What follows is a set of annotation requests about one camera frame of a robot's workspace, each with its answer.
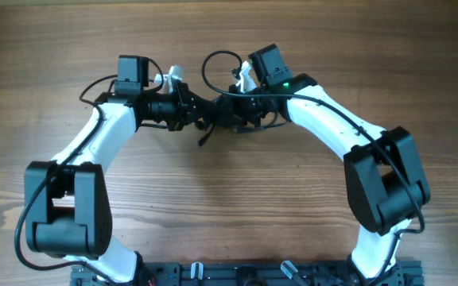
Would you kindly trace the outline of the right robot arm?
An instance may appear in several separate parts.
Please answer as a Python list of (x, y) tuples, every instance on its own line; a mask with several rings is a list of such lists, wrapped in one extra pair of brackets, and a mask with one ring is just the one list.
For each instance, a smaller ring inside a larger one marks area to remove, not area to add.
[(316, 262), (307, 273), (283, 261), (283, 275), (298, 285), (420, 284), (421, 265), (396, 258), (402, 237), (425, 229), (422, 208), (431, 198), (412, 134), (353, 114), (313, 77), (294, 75), (273, 44), (240, 61), (232, 75), (214, 101), (214, 124), (260, 130), (273, 114), (308, 130), (343, 161), (347, 202), (359, 222), (346, 260)]

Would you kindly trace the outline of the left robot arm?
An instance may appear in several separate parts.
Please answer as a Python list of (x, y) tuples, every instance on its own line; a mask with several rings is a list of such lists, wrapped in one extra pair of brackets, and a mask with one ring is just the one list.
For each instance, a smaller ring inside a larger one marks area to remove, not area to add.
[(117, 74), (105, 78), (108, 90), (87, 102), (92, 116), (75, 139), (51, 160), (28, 165), (25, 206), (14, 233), (14, 251), (25, 267), (77, 267), (105, 285), (154, 284), (142, 256), (112, 234), (105, 172), (139, 128), (212, 129), (222, 100), (201, 98), (174, 73), (160, 73), (157, 86), (149, 87), (153, 62), (120, 56)]

